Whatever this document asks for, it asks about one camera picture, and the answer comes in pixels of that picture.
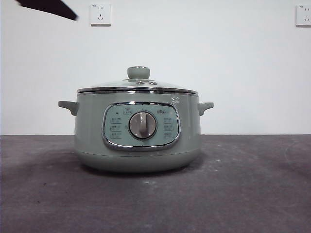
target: pot base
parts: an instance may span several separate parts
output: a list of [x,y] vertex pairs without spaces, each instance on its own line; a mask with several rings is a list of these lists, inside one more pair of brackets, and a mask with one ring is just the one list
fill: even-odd
[[161,156],[107,156],[77,151],[79,160],[92,168],[114,172],[156,172],[188,165],[200,150]]

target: pot body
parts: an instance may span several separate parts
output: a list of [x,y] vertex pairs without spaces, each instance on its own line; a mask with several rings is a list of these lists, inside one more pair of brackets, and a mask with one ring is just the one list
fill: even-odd
[[[169,104],[178,112],[179,135],[169,147],[144,151],[110,147],[103,136],[105,112],[124,102]],[[82,163],[117,172],[153,172],[182,167],[200,153],[200,118],[197,95],[189,93],[79,93],[75,121],[75,149]]]

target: glass lid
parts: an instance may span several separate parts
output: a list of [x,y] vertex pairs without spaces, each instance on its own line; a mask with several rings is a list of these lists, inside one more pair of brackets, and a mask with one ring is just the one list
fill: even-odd
[[150,80],[150,69],[147,67],[129,67],[127,69],[127,75],[128,79],[79,89],[78,93],[98,91],[161,91],[198,94],[196,91],[187,90],[180,86]]

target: pot handle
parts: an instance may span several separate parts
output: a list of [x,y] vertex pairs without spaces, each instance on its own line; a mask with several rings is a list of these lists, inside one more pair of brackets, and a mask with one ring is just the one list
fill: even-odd
[[207,102],[207,103],[199,103],[198,104],[198,109],[199,109],[199,114],[202,116],[204,114],[204,111],[210,108],[214,107],[214,103],[212,102]]
[[76,102],[70,102],[70,101],[59,101],[58,102],[58,107],[61,108],[67,108],[70,110],[71,114],[73,116],[77,115],[78,112],[78,103]]

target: black object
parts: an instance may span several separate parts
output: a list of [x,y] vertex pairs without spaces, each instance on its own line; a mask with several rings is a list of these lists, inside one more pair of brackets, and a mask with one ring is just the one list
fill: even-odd
[[78,16],[61,0],[17,0],[23,7],[77,20]]

